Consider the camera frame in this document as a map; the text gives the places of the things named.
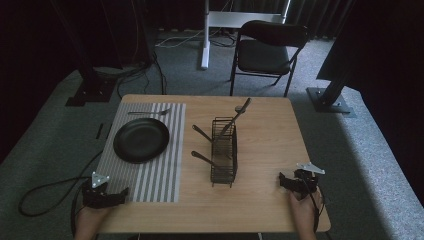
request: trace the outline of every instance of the gray striped placemat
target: gray striped placemat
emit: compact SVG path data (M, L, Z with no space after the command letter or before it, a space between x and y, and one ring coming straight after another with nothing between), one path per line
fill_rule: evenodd
M108 140L96 173L109 176L107 192L119 193L130 188L127 201L132 202L178 202L181 154L183 148L185 107L183 103L121 103L116 113ZM170 108L163 116L128 115L131 111L156 112ZM153 160L143 164L131 164L121 160L113 150L116 132L127 122L150 117L163 122L169 130L170 139L166 149Z

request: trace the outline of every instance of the chair seat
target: chair seat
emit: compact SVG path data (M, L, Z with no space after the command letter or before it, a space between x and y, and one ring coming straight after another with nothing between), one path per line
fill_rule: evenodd
M287 48L267 45L256 40L242 40L238 67L245 72L285 75L290 71Z

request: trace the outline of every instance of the metal bracket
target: metal bracket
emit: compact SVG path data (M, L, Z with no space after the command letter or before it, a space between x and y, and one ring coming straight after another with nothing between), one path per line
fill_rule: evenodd
M96 188L100 185L102 185L105 182L109 181L109 176L103 176L100 174L97 174L96 172L93 172L93 174L91 175L91 187L92 188Z
M306 170L306 171L310 171L310 172L314 172L314 173L319 173L319 174L325 174L325 171L324 170L322 170L319 167L315 166L311 162L309 162L307 164L298 163L296 165L297 165L297 167L299 169L302 169L302 170Z

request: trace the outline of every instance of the human hand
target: human hand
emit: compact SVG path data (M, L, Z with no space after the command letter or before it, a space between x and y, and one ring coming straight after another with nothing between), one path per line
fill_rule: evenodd
M316 191L312 193L312 197L319 208L322 204L321 193ZM311 196L308 195L304 199L300 199L299 193L289 191L289 201L299 238L301 240L315 240L315 205Z
M112 209L112 207L100 209L84 207L81 209L77 216L75 240L93 239L103 220Z

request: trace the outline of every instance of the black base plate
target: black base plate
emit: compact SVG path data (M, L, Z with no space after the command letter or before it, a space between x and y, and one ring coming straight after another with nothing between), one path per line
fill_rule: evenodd
M67 107L82 107L86 102L109 102L115 89L117 78L101 79L102 85L98 92L91 93L85 89L84 82L81 83L74 97L70 97L66 102Z
M323 105L320 101L320 97L324 94L325 88L306 88L306 91L314 104L315 111L326 112L326 113L342 113L344 117L356 118L356 114L353 108L348 107L342 95L331 106Z

